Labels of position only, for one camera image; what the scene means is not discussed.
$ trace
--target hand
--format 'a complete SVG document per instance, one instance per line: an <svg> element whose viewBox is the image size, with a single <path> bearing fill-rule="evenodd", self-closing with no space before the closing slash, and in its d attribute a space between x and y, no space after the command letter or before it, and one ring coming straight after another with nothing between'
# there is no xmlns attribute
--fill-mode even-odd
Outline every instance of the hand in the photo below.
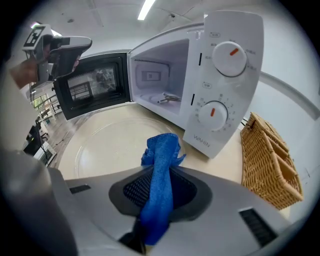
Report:
<svg viewBox="0 0 320 256"><path fill-rule="evenodd" d="M79 59L80 59L80 55L78 57L76 57L76 60L73 64L72 72L75 71L76 67L79 65Z"/></svg>
<svg viewBox="0 0 320 256"><path fill-rule="evenodd" d="M29 58L10 70L13 80L21 89L29 83L36 83L37 62L34 58Z"/></svg>

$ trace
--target ceiling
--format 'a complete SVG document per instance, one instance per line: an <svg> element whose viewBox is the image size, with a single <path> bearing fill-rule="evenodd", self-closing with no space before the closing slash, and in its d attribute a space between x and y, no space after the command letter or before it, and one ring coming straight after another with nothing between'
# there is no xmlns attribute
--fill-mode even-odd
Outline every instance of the ceiling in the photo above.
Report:
<svg viewBox="0 0 320 256"><path fill-rule="evenodd" d="M145 20L137 20L144 0L49 0L35 10L26 23L50 24L54 30L68 36L155 35L168 24L172 28L191 23L207 10L262 1L156 0Z"/></svg>
<svg viewBox="0 0 320 256"><path fill-rule="evenodd" d="M132 49L168 29L202 22L204 12L270 0L155 0L145 20L138 20L145 0L47 0L21 26L11 47L9 66L25 60L22 46L34 22L49 24L63 36L90 37L84 55Z"/></svg>

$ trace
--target open microwave door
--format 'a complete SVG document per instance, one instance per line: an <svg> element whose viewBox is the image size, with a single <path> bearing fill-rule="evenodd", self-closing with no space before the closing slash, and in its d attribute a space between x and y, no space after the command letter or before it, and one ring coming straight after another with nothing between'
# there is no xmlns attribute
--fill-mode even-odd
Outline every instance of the open microwave door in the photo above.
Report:
<svg viewBox="0 0 320 256"><path fill-rule="evenodd" d="M54 82L67 120L105 107L129 102L127 52L81 58L75 71Z"/></svg>

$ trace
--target microwave brand text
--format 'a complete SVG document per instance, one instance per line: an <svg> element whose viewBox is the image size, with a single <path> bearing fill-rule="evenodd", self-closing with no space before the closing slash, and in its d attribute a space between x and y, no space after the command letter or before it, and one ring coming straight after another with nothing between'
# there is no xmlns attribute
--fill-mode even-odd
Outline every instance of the microwave brand text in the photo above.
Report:
<svg viewBox="0 0 320 256"><path fill-rule="evenodd" d="M195 134L194 134L193 136L194 136L194 138L195 138L198 142L202 143L203 145L207 146L208 148L210 147L210 144L209 144L206 140L198 137L198 136L195 135Z"/></svg>

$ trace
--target floor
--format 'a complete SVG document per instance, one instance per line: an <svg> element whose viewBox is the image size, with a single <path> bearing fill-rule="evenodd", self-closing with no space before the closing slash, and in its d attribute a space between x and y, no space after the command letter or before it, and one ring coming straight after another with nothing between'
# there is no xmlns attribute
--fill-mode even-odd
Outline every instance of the floor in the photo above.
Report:
<svg viewBox="0 0 320 256"><path fill-rule="evenodd" d="M95 113L96 112L87 113L69 121L66 120L65 115L62 112L55 115L56 120L53 117L49 118L50 123L46 125L49 134L48 143L56 151L56 156L49 164L50 167L58 168L61 157L73 135L79 127Z"/></svg>

